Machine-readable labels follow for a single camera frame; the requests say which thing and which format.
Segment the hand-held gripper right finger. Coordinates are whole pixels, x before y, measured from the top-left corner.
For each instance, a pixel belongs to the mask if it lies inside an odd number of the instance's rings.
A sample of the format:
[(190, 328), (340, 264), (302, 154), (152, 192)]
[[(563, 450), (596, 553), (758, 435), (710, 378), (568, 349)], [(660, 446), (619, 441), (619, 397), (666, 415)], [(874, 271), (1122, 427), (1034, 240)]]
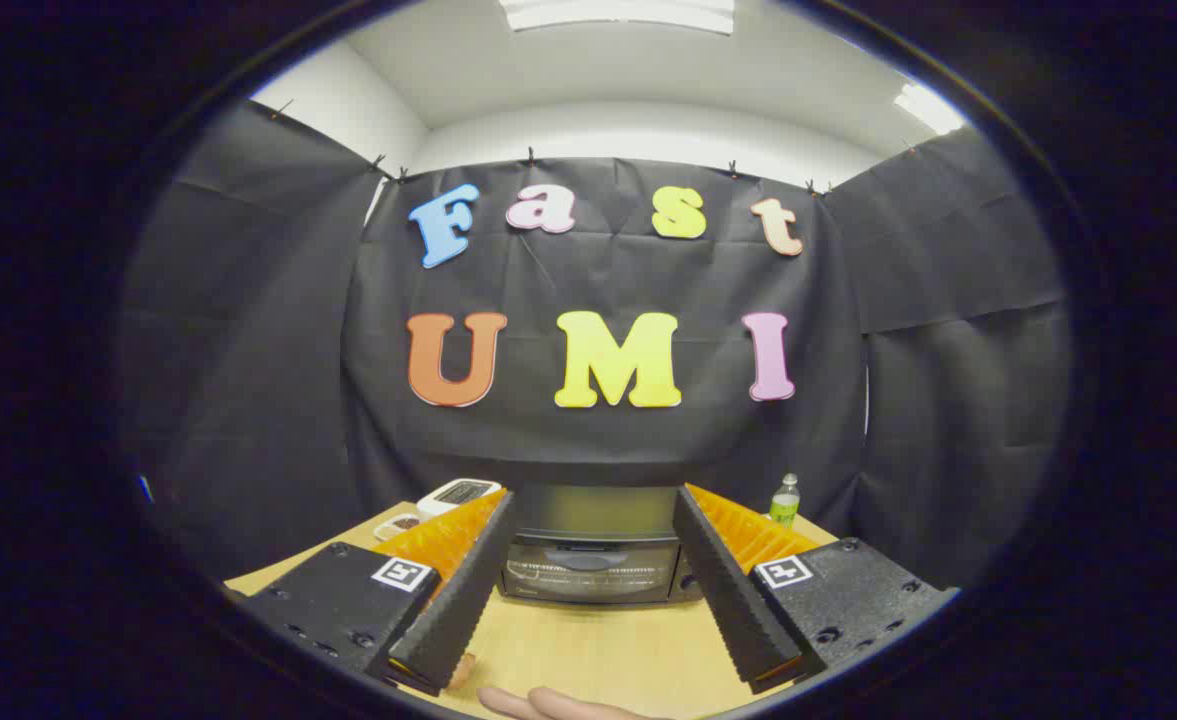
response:
[(817, 542), (692, 484), (676, 493), (672, 525), (754, 693), (840, 673), (957, 596), (862, 539)]

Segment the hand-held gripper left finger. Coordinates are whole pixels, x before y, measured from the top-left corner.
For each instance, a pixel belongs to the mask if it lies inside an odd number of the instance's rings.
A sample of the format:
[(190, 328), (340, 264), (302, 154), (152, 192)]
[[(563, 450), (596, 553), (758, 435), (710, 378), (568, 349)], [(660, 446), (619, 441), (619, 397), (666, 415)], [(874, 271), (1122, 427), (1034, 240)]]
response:
[(516, 533), (516, 498), (474, 498), (365, 549), (335, 542), (240, 600), (297, 651), (373, 682), (447, 687)]

